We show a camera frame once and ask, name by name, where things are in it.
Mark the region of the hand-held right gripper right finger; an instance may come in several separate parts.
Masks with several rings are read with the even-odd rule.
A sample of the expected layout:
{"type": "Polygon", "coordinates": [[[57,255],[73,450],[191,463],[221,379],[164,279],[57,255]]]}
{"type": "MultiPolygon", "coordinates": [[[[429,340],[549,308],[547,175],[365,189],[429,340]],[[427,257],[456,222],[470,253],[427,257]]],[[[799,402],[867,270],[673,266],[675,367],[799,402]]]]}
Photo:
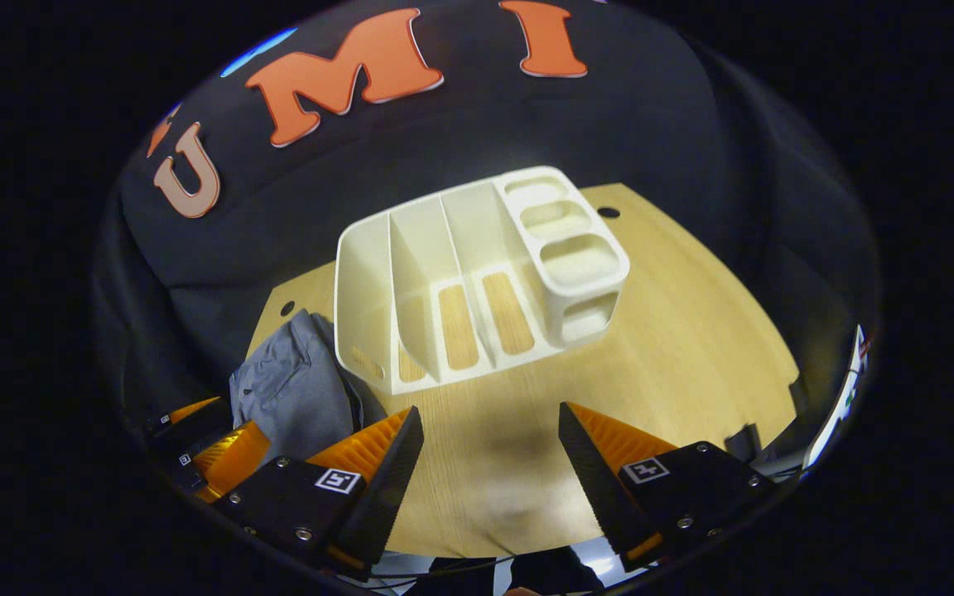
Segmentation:
{"type": "Polygon", "coordinates": [[[610,548],[628,572],[719,538],[764,505],[776,483],[707,441],[675,446],[575,402],[559,440],[610,548]]]}

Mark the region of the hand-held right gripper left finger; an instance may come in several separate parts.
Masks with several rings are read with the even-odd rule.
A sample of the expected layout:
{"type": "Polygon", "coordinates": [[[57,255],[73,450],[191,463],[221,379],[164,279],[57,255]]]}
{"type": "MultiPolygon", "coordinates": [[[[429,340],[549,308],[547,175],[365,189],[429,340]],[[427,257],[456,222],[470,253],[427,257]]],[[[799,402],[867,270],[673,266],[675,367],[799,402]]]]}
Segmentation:
{"type": "Polygon", "coordinates": [[[304,460],[273,458],[220,499],[220,513],[302,565],[369,576],[423,445],[412,405],[304,460]]]}

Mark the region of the white bookshelf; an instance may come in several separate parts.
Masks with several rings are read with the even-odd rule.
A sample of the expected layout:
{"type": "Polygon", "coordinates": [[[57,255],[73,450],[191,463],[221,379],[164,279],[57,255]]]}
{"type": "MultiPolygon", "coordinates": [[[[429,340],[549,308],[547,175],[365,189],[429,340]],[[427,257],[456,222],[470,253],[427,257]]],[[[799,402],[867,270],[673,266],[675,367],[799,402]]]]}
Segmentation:
{"type": "Polygon", "coordinates": [[[605,336],[631,262],[561,170],[453,186],[337,244],[335,353],[388,395],[469,381],[605,336]]]}

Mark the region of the black table clamp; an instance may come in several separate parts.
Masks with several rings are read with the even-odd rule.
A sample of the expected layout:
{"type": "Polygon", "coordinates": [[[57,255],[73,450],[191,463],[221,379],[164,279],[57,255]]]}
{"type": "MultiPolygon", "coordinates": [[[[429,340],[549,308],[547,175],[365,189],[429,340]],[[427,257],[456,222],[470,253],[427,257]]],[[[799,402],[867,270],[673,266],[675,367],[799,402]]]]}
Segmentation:
{"type": "Polygon", "coordinates": [[[724,449],[742,463],[752,464],[762,452],[759,430],[755,423],[746,423],[724,439],[724,449]]]}

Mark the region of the white side desk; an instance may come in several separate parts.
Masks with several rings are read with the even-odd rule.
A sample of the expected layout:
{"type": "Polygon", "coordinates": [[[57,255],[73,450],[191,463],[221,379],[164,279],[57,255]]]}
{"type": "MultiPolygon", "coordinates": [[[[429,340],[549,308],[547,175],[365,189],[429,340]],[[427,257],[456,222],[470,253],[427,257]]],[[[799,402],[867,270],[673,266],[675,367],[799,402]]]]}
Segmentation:
{"type": "Polygon", "coordinates": [[[838,426],[844,423],[850,415],[853,401],[856,398],[856,393],[858,393],[858,384],[868,368],[870,368],[870,339],[868,339],[863,325],[857,324],[855,334],[853,334],[846,374],[841,387],[838,388],[833,408],[826,417],[826,421],[822,423],[817,437],[807,447],[806,452],[803,453],[802,461],[800,461],[800,471],[803,473],[817,463],[819,457],[828,449],[832,439],[836,436],[838,426]]]}

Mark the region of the black backdrop cloth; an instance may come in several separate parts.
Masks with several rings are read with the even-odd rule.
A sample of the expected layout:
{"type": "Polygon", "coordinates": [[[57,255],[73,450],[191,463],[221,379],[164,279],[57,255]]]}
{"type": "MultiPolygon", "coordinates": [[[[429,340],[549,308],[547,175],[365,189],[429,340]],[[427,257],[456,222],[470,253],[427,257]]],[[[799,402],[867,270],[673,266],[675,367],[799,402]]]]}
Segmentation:
{"type": "Polygon", "coordinates": [[[805,430],[829,414],[853,333],[885,332],[870,212],[840,156],[771,84],[629,5],[552,0],[587,65],[520,69],[526,41],[497,0],[349,0],[231,75],[213,72],[111,185],[92,252],[92,324],[109,399],[138,445],[160,412],[223,392],[276,284],[332,259],[356,219],[447,186],[549,165],[621,184],[682,224],[742,281],[797,358],[805,430]],[[260,90],[273,61],[333,58],[349,31],[416,8],[438,87],[347,113],[316,109],[283,147],[260,90]]]}

